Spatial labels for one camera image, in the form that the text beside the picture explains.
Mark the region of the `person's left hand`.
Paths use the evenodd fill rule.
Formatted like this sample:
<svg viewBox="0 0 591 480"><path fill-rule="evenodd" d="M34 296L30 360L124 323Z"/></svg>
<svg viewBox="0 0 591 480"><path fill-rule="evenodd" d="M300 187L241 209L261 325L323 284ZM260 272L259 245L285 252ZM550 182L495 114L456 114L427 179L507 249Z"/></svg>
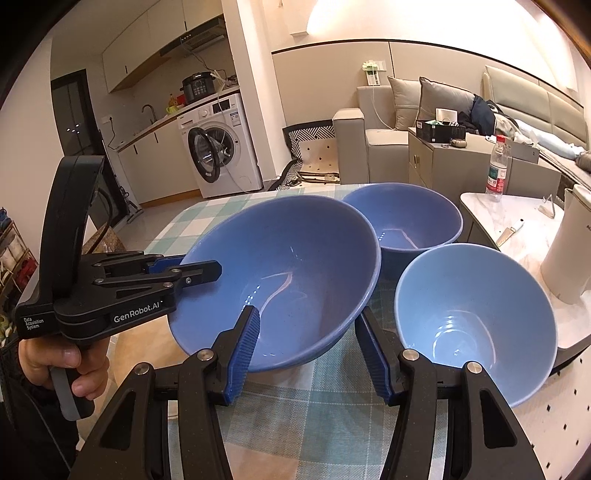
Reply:
<svg viewBox="0 0 591 480"><path fill-rule="evenodd" d="M71 390L76 397L94 400L100 397L108 381L109 338L81 351L75 344L56 336L21 340L18 358L26 378L36 386L52 387L50 368L74 369L80 376Z"/></svg>

